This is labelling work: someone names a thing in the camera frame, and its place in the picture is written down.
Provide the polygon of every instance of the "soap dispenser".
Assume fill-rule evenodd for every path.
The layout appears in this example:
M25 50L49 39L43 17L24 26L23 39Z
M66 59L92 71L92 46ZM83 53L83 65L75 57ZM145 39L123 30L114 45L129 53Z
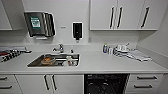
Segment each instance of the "soap dispenser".
M82 38L82 22L73 22L73 37L76 39L76 43L79 43Z

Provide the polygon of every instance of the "label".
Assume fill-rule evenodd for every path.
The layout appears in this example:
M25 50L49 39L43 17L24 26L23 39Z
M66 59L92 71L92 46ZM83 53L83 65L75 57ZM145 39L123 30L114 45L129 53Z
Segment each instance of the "label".
M40 20L38 17L31 17L31 23L32 23L33 29L40 28Z

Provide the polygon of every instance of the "cabinet door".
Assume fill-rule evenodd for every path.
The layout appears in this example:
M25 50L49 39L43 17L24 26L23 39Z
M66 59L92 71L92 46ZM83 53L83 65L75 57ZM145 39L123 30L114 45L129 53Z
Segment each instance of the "cabinet door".
M90 30L112 30L117 0L90 0Z
M54 94L84 94L83 75L54 75Z
M2 1L0 0L0 30L12 30Z
M1 0L1 2L5 9L12 30L26 29L27 27L24 20L24 7L22 0Z
M158 30L166 7L167 0L145 0L138 29Z
M118 0L114 29L136 30L144 0Z
M53 94L50 75L16 75L23 94Z

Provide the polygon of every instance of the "paper towel dispenser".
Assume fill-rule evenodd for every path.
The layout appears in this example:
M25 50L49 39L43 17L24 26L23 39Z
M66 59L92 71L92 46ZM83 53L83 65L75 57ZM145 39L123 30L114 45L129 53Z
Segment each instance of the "paper towel dispenser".
M25 12L24 13L30 37L55 35L52 14L45 12Z

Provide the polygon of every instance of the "sink basin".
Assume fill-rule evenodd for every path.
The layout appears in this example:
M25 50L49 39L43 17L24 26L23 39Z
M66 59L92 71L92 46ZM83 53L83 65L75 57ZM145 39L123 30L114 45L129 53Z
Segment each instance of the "sink basin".
M68 65L67 56L72 57L72 62ZM42 61L49 57L51 59L50 64L44 64ZM28 67L49 67L49 66L78 66L79 54L44 54L28 64Z

